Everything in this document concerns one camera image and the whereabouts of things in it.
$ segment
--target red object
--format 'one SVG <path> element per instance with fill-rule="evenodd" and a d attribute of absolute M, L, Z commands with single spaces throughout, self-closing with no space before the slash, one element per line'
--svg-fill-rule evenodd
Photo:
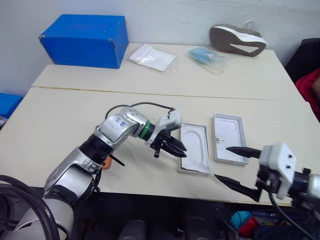
<path fill-rule="evenodd" d="M 296 83 L 295 86 L 299 93 L 302 95 L 304 100 L 310 103 L 314 115 L 320 122 L 320 107 L 319 100 L 316 94 L 312 90 L 312 84 L 320 77 L 320 68 L 316 69 L 314 72 L 303 76 Z"/>
<path fill-rule="evenodd" d="M 245 224 L 239 229 L 239 232 L 246 238 L 250 237 L 256 228 L 259 226 L 259 222 L 252 216 L 246 221 Z"/>

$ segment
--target white wall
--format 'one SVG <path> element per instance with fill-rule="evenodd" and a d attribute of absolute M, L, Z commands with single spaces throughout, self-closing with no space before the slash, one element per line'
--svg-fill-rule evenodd
<path fill-rule="evenodd" d="M 209 45 L 214 24 L 255 21 L 284 65 L 320 37 L 319 0 L 0 0 L 0 92 L 28 91 L 50 62 L 38 36 L 60 14 L 124 15 L 131 42 L 185 45 Z"/>

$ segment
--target shoe sole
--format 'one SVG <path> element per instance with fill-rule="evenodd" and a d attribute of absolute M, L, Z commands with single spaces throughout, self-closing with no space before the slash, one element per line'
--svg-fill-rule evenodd
<path fill-rule="evenodd" d="M 233 53 L 248 57 L 255 57 L 267 46 L 266 41 L 256 31 L 243 29 L 228 24 L 217 24 L 211 27 L 210 41 L 212 46 L 225 53 Z M 255 50 L 240 48 L 253 47 Z"/>

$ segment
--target blue cardboard box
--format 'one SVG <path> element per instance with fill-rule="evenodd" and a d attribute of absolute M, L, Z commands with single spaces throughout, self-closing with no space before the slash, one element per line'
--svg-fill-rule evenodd
<path fill-rule="evenodd" d="M 0 116 L 8 119 L 22 100 L 22 96 L 0 92 Z"/>
<path fill-rule="evenodd" d="M 128 46 L 124 16 L 61 15 L 39 40 L 55 64 L 118 69 Z"/>

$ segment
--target white tray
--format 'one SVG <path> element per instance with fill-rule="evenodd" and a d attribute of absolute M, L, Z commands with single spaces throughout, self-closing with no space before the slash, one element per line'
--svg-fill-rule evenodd
<path fill-rule="evenodd" d="M 180 173 L 209 175 L 211 171 L 207 127 L 183 123 L 180 139 L 186 147 L 187 157 L 180 159 L 178 171 Z"/>
<path fill-rule="evenodd" d="M 247 165 L 249 158 L 226 150 L 228 147 L 246 147 L 243 122 L 240 116 L 216 113 L 213 118 L 214 160 L 237 165 Z"/>

